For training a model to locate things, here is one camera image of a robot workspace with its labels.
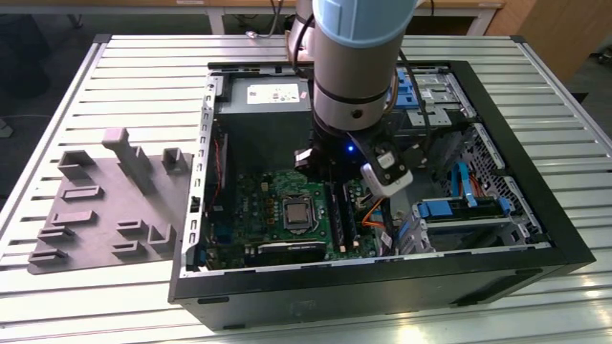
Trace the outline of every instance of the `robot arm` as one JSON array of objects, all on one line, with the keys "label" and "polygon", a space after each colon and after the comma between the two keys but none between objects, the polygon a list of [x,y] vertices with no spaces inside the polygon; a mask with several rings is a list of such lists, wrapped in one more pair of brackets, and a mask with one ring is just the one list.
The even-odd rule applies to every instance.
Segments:
[{"label": "robot arm", "polygon": [[[415,4],[416,0],[314,1],[314,147],[323,154],[320,161],[342,166],[336,177],[351,178],[359,165],[375,196],[388,197],[412,182],[382,118]],[[359,148],[360,159],[347,153],[351,147]]]}]

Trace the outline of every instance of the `slotted metal surface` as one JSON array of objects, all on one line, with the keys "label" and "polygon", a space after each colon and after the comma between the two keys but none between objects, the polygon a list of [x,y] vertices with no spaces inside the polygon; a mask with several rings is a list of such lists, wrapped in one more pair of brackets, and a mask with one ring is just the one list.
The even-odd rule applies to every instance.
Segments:
[{"label": "slotted metal surface", "polygon": [[194,152],[207,63],[284,60],[284,38],[115,36],[95,44],[0,213],[0,341],[112,343],[602,343],[612,331],[612,159],[608,139],[528,46],[507,37],[411,37],[410,59],[468,60],[598,262],[491,305],[219,333],[167,303],[171,262],[43,276],[26,271],[62,174],[63,151],[112,152],[126,126],[147,154]]}]

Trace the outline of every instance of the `wooden desk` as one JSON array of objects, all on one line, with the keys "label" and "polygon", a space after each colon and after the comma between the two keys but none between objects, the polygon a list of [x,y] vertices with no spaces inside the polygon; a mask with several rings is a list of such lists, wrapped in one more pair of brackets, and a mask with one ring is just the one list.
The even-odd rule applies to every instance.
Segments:
[{"label": "wooden desk", "polygon": [[612,32],[611,0],[512,0],[487,34],[520,35],[556,77],[570,81]]},{"label": "wooden desk", "polygon": [[[468,35],[482,36],[506,0],[435,0],[435,16],[472,17]],[[282,14],[294,14],[296,0],[286,0]],[[0,13],[22,14],[207,14],[212,34],[224,34],[227,14],[272,14],[270,0],[0,0]],[[431,15],[426,1],[415,16]]]},{"label": "wooden desk", "polygon": [[[271,14],[270,0],[207,0],[210,9],[215,8],[216,14]],[[472,25],[467,35],[484,35],[496,10],[503,8],[506,0],[435,0],[435,16],[472,17]],[[286,0],[282,13],[294,13],[296,0]],[[431,2],[427,0],[415,11],[415,16],[431,16]],[[224,34],[223,19],[211,17],[214,34]]]}]

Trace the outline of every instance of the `blue latch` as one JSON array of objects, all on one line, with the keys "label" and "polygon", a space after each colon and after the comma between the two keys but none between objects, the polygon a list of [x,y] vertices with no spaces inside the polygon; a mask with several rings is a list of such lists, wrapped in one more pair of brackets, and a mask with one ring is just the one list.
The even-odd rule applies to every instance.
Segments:
[{"label": "blue latch", "polygon": [[470,184],[470,172],[468,165],[463,161],[458,161],[451,171],[451,187],[452,187],[452,196],[458,197],[462,195],[459,190],[459,180],[458,174],[462,175],[462,188],[466,200],[468,201],[468,206],[478,206],[476,198],[472,193],[472,185]]},{"label": "blue latch", "polygon": [[418,205],[422,218],[430,216],[451,216],[452,209],[448,201],[426,201]]},{"label": "blue latch", "polygon": [[426,203],[419,204],[418,209],[419,209],[419,214],[422,215],[422,218],[426,218],[430,216],[430,209]]},{"label": "blue latch", "polygon": [[426,202],[430,208],[430,214],[432,216],[451,216],[451,204],[448,201],[427,201]]},{"label": "blue latch", "polygon": [[499,205],[502,206],[502,210],[504,212],[504,215],[508,215],[511,210],[512,210],[512,205],[510,203],[510,200],[506,197],[500,197],[498,199]]}]

